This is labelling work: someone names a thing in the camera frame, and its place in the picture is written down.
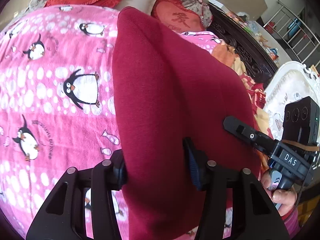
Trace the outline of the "person's right hand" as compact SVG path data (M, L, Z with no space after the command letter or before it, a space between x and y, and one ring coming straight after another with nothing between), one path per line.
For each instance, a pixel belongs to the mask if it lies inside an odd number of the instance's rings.
M270 191L268 188L271 186L271 177L269 171L265 171L260 178L260 182L263 185L268 196L271 198L272 202L280 204L278 212L281 217L289 214L291 210L295 207L297 200L297 193L292 187L290 190L276 190Z

